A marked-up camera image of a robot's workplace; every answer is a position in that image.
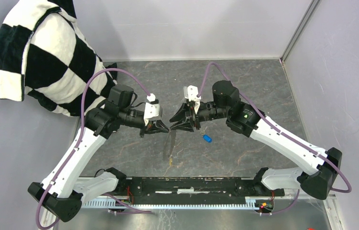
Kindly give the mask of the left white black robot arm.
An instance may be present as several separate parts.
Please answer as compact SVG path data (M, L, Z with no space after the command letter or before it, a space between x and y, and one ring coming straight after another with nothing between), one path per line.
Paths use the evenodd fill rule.
M121 195L126 191L125 176L114 171L105 171L82 184L77 182L94 153L120 126L139 129L140 137L169 131L161 120L162 108L156 96L153 93L147 96L144 111L132 105L136 96L126 85L113 87L107 99L86 113L84 126L54 170L42 182L29 186L29 194L59 220L70 221L82 205L98 196L109 192Z

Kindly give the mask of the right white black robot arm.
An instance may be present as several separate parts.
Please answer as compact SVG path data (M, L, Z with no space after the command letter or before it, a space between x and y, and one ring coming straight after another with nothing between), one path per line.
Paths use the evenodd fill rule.
M297 165L290 169L260 169L253 182L256 194L301 189L313 198L325 200L335 190L333 184L342 160L340 150L334 147L325 150L282 128L264 112L243 102L230 81L213 84L212 102L202 102L197 93L196 86L184 88L185 102L170 118L171 130L194 132L201 128L201 122L225 119L233 132L266 144Z

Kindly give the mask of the blue tagged key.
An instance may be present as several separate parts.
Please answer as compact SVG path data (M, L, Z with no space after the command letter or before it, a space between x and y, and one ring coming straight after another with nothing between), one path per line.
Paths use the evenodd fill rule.
M207 142L207 143L211 143L212 142L212 138L206 134L206 130L208 127L204 127L201 131L200 134L202 135L202 138Z

